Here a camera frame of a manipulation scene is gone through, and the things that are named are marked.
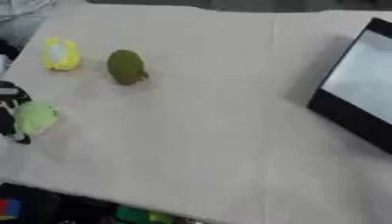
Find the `avocado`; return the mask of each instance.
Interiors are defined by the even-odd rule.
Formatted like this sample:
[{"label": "avocado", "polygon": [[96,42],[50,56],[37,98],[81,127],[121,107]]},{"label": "avocado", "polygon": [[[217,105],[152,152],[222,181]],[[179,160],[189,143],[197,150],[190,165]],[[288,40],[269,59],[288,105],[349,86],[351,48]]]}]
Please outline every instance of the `avocado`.
[{"label": "avocado", "polygon": [[144,63],[140,56],[132,51],[118,50],[108,58],[108,71],[120,85],[132,85],[147,79]]}]

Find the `green object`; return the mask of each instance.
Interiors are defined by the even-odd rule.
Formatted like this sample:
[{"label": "green object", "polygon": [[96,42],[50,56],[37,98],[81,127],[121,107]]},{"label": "green object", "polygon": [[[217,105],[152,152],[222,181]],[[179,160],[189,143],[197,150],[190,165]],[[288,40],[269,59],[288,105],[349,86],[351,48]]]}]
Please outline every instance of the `green object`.
[{"label": "green object", "polygon": [[156,223],[172,224],[174,219],[174,216],[168,213],[150,212],[150,221],[155,221]]},{"label": "green object", "polygon": [[132,222],[135,224],[148,224],[150,211],[136,209],[128,206],[117,208],[116,217],[122,221]]},{"label": "green object", "polygon": [[108,71],[121,85],[132,85],[149,77],[140,56],[128,50],[118,50],[110,55]]},{"label": "green object", "polygon": [[172,224],[174,216],[167,213],[150,212],[128,206],[119,206],[116,211],[117,219],[135,224]]},{"label": "green object", "polygon": [[17,108],[14,117],[20,132],[37,135],[56,123],[58,111],[44,103],[29,101]]}]

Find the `black tablet frame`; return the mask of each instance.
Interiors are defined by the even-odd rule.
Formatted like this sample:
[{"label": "black tablet frame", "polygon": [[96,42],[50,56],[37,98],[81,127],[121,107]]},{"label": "black tablet frame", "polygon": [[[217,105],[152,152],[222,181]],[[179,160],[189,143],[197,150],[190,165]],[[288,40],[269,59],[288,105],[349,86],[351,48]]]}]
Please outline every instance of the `black tablet frame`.
[{"label": "black tablet frame", "polygon": [[385,36],[392,41],[392,23],[379,18],[372,18],[369,24],[361,31],[360,35],[348,47],[343,56],[335,64],[329,74],[318,86],[315,94],[309,101],[307,108],[336,122],[343,128],[352,131],[359,137],[364,138],[371,144],[382,150],[392,153],[392,125],[382,119],[369,114],[348,101],[344,101],[336,95],[325,91],[322,86],[333,74],[340,62],[357,43],[365,31],[371,31]]}]

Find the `white tablecloth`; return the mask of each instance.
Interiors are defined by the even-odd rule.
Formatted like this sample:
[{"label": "white tablecloth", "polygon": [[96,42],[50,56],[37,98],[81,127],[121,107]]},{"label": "white tablecloth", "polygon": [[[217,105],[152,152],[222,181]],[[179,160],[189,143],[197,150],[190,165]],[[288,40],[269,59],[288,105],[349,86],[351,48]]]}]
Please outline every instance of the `white tablecloth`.
[{"label": "white tablecloth", "polygon": [[[30,146],[3,143],[0,177],[208,221],[388,221],[390,158],[305,108],[374,15],[392,19],[77,3],[6,74],[63,117]],[[79,44],[80,68],[42,67],[53,36]],[[117,49],[140,53],[150,80],[116,85]]]}]

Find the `red object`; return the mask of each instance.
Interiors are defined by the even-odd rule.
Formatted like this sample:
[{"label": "red object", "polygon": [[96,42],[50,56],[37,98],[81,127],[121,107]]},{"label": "red object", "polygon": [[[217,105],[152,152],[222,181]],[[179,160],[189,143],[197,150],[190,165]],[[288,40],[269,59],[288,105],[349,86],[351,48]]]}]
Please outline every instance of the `red object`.
[{"label": "red object", "polygon": [[0,216],[7,215],[7,199],[0,199]]}]

